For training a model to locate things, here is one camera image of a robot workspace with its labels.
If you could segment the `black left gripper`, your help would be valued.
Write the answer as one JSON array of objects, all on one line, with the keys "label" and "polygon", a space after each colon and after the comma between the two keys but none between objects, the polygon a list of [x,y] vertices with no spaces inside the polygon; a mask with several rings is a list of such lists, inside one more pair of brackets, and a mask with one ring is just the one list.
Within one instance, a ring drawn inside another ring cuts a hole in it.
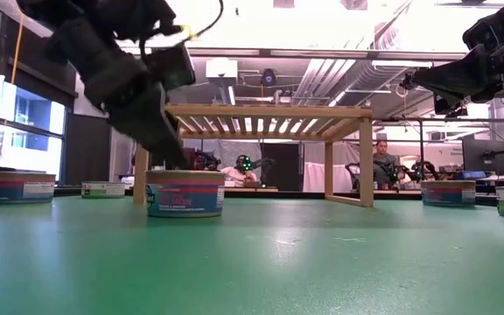
[{"label": "black left gripper", "polygon": [[164,109],[166,92],[152,82],[141,60],[113,50],[88,52],[86,97],[118,132],[171,167],[187,167],[174,119]]}]

